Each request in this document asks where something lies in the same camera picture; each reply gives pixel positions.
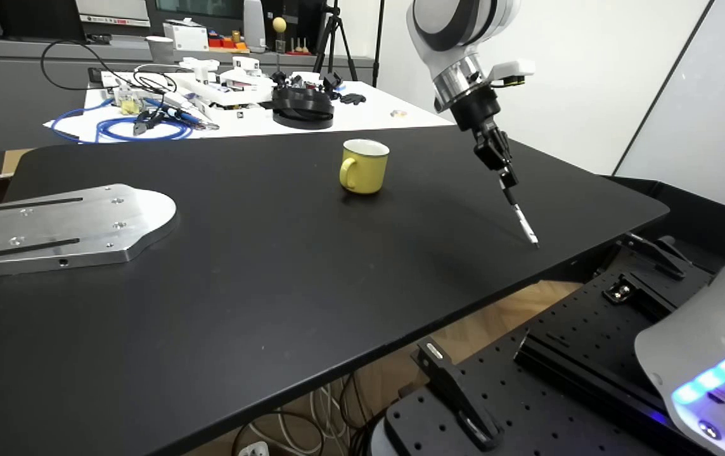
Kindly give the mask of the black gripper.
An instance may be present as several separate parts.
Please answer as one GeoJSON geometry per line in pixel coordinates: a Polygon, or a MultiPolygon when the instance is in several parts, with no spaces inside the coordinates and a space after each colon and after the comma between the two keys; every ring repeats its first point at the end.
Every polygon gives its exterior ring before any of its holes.
{"type": "Polygon", "coordinates": [[[499,115],[496,95],[490,83],[471,89],[451,102],[451,115],[462,131],[471,131],[476,140],[475,155],[484,163],[487,169],[499,169],[499,183],[504,191],[517,186],[513,168],[513,155],[504,152],[504,140],[495,117],[499,115]]]}

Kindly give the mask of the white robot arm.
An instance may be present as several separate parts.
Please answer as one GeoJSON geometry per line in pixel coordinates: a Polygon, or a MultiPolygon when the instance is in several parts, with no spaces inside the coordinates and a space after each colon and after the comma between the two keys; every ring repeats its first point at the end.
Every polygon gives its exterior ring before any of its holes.
{"type": "MultiPolygon", "coordinates": [[[[520,86],[533,68],[510,62],[490,70],[476,45],[501,34],[520,0],[413,0],[405,26],[435,89],[434,108],[451,111],[475,135],[475,155],[496,174],[525,238],[541,238],[513,188],[510,140],[496,127],[496,92],[520,86]]],[[[634,354],[667,406],[667,416],[693,444],[725,456],[725,266],[688,305],[634,338],[634,354]]]]}

